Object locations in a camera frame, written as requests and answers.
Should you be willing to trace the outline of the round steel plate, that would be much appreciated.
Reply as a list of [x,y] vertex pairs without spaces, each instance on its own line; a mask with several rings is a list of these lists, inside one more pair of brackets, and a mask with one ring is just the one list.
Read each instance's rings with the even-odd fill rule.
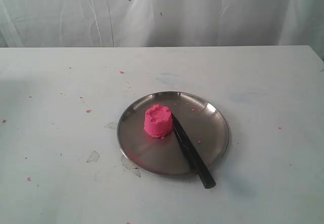
[[171,110],[206,166],[211,167],[223,156],[230,140],[230,130],[219,110],[196,95],[165,91],[133,102],[119,120],[117,138],[120,149],[134,165],[160,176],[194,174],[174,132],[163,138],[153,138],[144,131],[145,112],[155,104]]

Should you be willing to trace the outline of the white backdrop curtain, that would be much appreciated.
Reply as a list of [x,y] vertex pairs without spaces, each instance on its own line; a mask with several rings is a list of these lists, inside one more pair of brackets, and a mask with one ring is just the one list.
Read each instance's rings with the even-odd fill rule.
[[323,0],[1,0],[2,47],[309,45]]

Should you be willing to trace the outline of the black knife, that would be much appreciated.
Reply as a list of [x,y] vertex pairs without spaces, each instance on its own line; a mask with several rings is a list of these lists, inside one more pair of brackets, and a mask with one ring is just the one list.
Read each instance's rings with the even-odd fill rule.
[[173,130],[176,135],[179,147],[185,159],[187,160],[190,169],[198,174],[205,189],[214,188],[216,186],[216,182],[212,174],[195,149],[178,119],[173,114],[171,114],[171,116],[173,119]]

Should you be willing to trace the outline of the pink putty lump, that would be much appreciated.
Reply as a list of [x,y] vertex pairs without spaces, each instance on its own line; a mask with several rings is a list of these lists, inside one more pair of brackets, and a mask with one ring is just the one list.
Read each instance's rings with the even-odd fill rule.
[[167,106],[156,104],[145,112],[144,131],[153,138],[164,138],[173,129],[173,118]]

